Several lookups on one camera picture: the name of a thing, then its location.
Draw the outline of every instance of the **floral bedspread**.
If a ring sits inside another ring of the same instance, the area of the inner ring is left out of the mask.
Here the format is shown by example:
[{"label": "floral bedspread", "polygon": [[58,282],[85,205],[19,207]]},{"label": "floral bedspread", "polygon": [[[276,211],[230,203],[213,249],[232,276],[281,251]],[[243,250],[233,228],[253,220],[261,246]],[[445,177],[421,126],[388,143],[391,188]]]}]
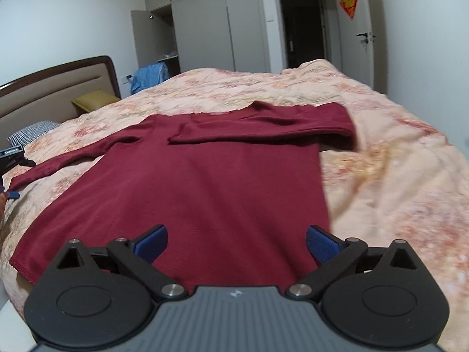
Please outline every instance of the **floral bedspread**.
[{"label": "floral bedspread", "polygon": [[[240,109],[254,100],[275,105],[338,102],[357,128],[353,152],[321,153],[333,232],[371,246],[407,239],[450,302],[440,344],[469,350],[469,164],[446,137],[386,96],[317,60],[281,75],[217,69],[186,72],[98,111],[63,123],[26,148],[36,162],[83,147],[148,115]],[[30,184],[10,202],[0,230],[0,277],[22,314],[31,285],[9,264],[33,220],[98,159]],[[8,186],[17,167],[6,177]]]}]

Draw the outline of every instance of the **shirt sleeve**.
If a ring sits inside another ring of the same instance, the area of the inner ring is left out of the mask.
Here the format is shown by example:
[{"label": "shirt sleeve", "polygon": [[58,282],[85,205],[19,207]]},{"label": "shirt sleeve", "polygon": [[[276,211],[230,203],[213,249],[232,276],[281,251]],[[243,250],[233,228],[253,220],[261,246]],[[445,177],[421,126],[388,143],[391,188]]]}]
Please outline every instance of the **shirt sleeve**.
[{"label": "shirt sleeve", "polygon": [[271,142],[324,135],[327,143],[332,143],[331,145],[338,148],[353,147],[355,126],[347,110],[338,103],[294,107],[255,103],[257,113],[252,116],[236,120],[188,123],[168,141],[170,144],[215,141]]},{"label": "shirt sleeve", "polygon": [[145,137],[154,128],[156,115],[149,116],[143,122],[124,128],[112,135],[83,148],[55,156],[43,163],[31,168],[29,171],[14,177],[9,187],[10,191],[18,190],[43,177],[51,176],[60,169],[79,161],[83,158],[96,158],[104,155],[117,143],[134,143]]}]

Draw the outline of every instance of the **hand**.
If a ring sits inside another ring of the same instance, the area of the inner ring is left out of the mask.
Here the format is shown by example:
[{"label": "hand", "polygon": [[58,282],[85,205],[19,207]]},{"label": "hand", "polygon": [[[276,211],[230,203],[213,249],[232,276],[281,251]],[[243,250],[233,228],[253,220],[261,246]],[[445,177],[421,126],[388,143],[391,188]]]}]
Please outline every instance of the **hand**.
[{"label": "hand", "polygon": [[6,200],[8,199],[6,193],[0,194],[0,221],[3,220],[3,214],[5,213]]}]

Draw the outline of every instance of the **houndstooth pillow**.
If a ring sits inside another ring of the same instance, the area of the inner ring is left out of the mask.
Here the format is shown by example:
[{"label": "houndstooth pillow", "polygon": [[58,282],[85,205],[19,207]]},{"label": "houndstooth pillow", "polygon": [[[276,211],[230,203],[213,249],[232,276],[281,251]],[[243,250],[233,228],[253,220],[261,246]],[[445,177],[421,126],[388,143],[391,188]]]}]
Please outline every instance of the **houndstooth pillow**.
[{"label": "houndstooth pillow", "polygon": [[60,123],[53,121],[40,121],[39,123],[32,124],[15,132],[8,138],[8,141],[12,146],[26,146],[33,140],[36,140],[41,135],[44,135],[46,132],[49,132],[51,129],[54,129],[59,125]]}]

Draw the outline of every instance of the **dark wood headboard frame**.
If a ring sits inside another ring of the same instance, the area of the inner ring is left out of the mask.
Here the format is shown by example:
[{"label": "dark wood headboard frame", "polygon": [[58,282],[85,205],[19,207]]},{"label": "dark wood headboard frame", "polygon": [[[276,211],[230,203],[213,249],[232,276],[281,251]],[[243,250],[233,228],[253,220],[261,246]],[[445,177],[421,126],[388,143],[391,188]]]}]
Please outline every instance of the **dark wood headboard frame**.
[{"label": "dark wood headboard frame", "polygon": [[114,69],[113,61],[107,55],[86,58],[85,60],[79,60],[69,63],[64,63],[63,65],[58,65],[50,67],[45,70],[34,72],[33,74],[26,75],[24,77],[15,79],[12,82],[6,83],[3,86],[0,86],[0,97],[21,89],[22,87],[34,84],[36,82],[42,81],[43,79],[52,77],[54,75],[60,75],[64,72],[81,69],[82,67],[99,65],[104,63],[109,73],[109,78],[111,79],[111,84],[114,89],[114,95],[120,99],[120,90],[119,83],[117,82],[116,71]]}]

